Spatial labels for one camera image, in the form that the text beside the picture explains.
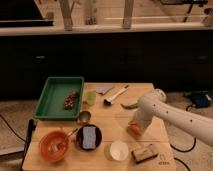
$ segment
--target cabinet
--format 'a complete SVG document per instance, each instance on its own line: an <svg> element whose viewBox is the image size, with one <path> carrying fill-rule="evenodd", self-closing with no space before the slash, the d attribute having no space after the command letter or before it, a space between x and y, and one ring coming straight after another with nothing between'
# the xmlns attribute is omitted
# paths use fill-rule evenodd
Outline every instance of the cabinet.
<svg viewBox="0 0 213 171"><path fill-rule="evenodd" d="M0 98L38 98L48 76L212 89L212 30L0 37Z"/></svg>

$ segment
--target white bowl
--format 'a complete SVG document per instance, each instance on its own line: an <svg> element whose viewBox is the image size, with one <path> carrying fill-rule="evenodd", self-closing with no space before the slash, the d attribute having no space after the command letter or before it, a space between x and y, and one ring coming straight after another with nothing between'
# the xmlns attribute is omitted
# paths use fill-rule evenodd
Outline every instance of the white bowl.
<svg viewBox="0 0 213 171"><path fill-rule="evenodd" d="M129 155L129 148L123 141L114 141L110 146L110 155L116 161L124 161Z"/></svg>

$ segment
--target green tray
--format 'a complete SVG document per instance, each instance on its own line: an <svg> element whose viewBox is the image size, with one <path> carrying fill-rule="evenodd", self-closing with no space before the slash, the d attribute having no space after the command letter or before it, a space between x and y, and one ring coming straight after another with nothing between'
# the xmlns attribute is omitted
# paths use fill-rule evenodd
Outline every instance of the green tray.
<svg viewBox="0 0 213 171"><path fill-rule="evenodd" d="M81 109L84 79L82 77L48 77L38 105L35 118L41 120L77 120ZM66 110L64 100L70 92L79 97L74 107Z"/></svg>

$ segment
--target yellow cup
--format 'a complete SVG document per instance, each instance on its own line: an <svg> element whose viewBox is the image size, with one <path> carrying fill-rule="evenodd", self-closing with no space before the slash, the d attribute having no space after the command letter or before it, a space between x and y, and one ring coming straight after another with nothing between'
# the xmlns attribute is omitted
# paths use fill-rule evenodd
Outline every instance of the yellow cup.
<svg viewBox="0 0 213 171"><path fill-rule="evenodd" d="M96 93L94 91L87 91L83 99L85 103L87 103L90 106L93 106L96 100Z"/></svg>

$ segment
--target small cup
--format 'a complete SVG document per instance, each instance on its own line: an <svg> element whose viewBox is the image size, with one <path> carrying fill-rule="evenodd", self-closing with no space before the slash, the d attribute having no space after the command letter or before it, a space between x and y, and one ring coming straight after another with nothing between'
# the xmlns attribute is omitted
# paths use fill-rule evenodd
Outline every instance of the small cup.
<svg viewBox="0 0 213 171"><path fill-rule="evenodd" d="M95 91L88 91L85 93L83 97L83 101L87 103L89 106L93 106L96 100L96 93Z"/></svg>
<svg viewBox="0 0 213 171"><path fill-rule="evenodd" d="M89 111L82 111L79 114L78 122L80 124L88 124L91 118L91 113Z"/></svg>
<svg viewBox="0 0 213 171"><path fill-rule="evenodd" d="M129 148L123 141L114 141L110 145L110 155L116 161L124 161L129 155Z"/></svg>

